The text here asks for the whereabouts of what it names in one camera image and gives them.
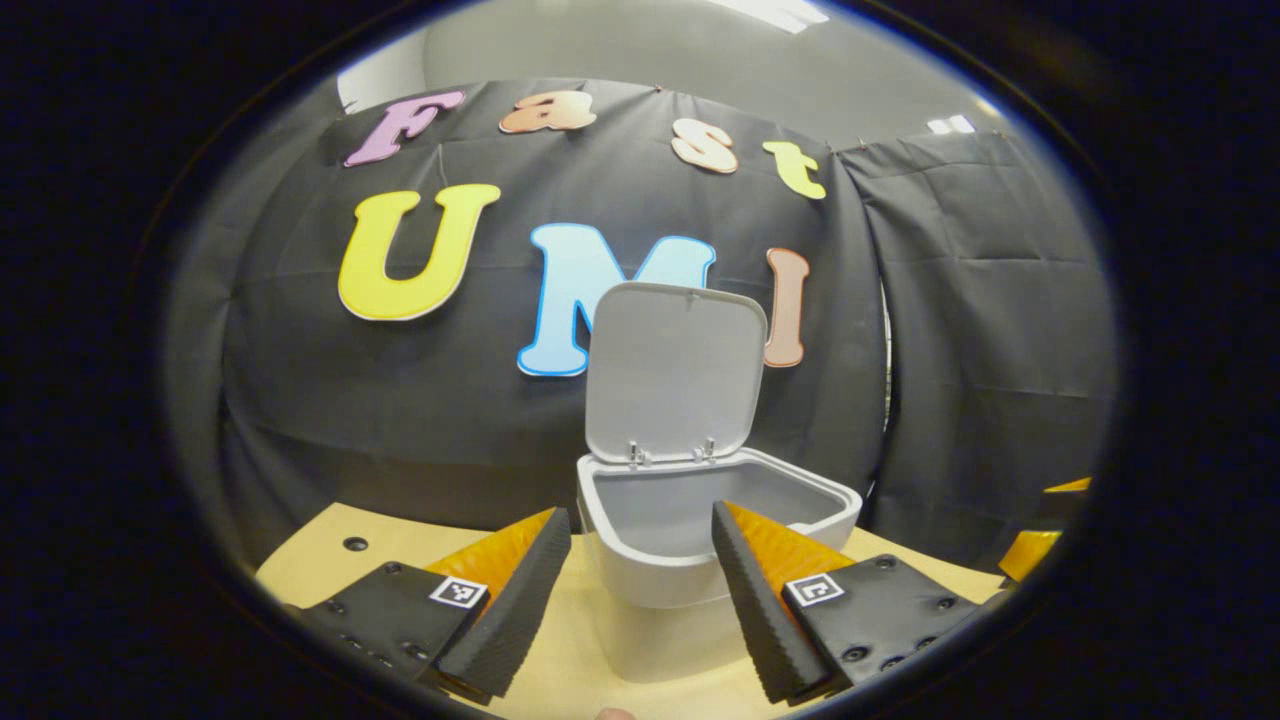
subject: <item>black fabric backdrop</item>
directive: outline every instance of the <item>black fabric backdrop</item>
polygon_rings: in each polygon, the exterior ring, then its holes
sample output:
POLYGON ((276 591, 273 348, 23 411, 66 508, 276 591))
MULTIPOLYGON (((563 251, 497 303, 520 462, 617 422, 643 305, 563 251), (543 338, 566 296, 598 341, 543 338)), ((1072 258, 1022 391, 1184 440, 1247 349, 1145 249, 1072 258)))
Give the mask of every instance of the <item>black fabric backdrop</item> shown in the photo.
MULTIPOLYGON (((717 260, 707 286, 753 297, 765 313, 765 251, 804 255, 806 354, 795 368, 765 369, 748 445, 865 493, 882 445, 882 305, 867 219, 831 149, 653 87, 538 79, 460 90, 460 108, 379 163, 342 165, 381 106, 332 122, 315 140, 282 141, 260 161, 275 168, 296 158, 283 178, 236 178, 230 192, 241 200, 202 223, 201 232, 221 228, 220 240, 188 254, 188 272, 201 268, 205 282, 177 286, 186 307, 174 314, 170 345, 184 350, 172 351, 180 368, 170 387, 221 377, 223 473, 200 492, 232 519, 224 529, 248 564, 332 501, 480 529, 573 506, 573 464, 586 454, 585 377, 531 378, 516 366, 534 337, 543 273, 529 236, 553 222, 599 228, 627 277, 663 236, 708 242, 717 260), (499 132, 517 100, 550 90, 591 94, 598 119, 572 132, 499 132), (727 131, 739 170, 721 176, 681 161, 669 145, 681 117, 727 131), (783 184, 760 149, 771 140, 818 160, 823 201, 783 184), (355 206, 383 192, 421 193, 388 260, 392 277, 408 277, 431 251, 440 217, 431 199, 462 183, 495 184, 502 199, 480 217, 453 297, 411 322, 347 311, 337 277, 355 206)), ((579 343, 590 347, 585 328, 579 343)))
POLYGON ((1016 141, 841 152, 890 313, 895 404, 874 501, 891 541, 996 570, 1041 491, 1092 474, 1116 389, 1111 291, 1082 209, 1016 141))

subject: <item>open lid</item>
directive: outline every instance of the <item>open lid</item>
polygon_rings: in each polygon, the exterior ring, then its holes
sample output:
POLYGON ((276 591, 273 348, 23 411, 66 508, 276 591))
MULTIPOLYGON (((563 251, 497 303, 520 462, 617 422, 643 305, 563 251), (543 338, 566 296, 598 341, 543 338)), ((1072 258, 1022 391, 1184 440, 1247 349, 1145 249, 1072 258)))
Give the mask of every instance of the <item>open lid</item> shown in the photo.
POLYGON ((746 441, 768 322, 750 297, 626 282, 600 297, 586 372, 586 445, 607 462, 733 452, 746 441))

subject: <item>letter m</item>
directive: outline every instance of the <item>letter m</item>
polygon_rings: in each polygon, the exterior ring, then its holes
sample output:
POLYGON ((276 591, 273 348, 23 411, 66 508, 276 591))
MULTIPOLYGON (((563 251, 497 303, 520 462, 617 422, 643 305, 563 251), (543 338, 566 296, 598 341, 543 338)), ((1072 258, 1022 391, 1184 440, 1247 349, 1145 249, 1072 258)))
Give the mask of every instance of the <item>letter m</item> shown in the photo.
MULTIPOLYGON (((575 341, 577 313, 582 313, 590 331, 600 296, 627 278, 604 236, 591 225, 539 225, 531 241, 543 249, 543 293, 538 300, 534 343, 520 351, 516 365, 530 375, 579 375, 586 369, 586 351, 575 341)), ((710 245, 667 236, 649 250, 632 279, 707 287, 707 268, 714 261, 716 250, 710 245)))

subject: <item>white storage box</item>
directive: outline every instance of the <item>white storage box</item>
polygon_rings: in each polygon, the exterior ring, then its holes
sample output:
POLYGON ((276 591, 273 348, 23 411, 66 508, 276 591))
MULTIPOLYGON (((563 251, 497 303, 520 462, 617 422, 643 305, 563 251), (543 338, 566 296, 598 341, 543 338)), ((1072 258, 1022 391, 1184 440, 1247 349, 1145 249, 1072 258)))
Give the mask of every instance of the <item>white storage box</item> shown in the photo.
POLYGON ((605 592, 595 625, 614 671, 658 682, 746 656, 712 547, 712 503, 735 502, 832 548, 852 489, 742 447, 768 323, 739 295, 621 283, 595 310, 577 503, 605 592))

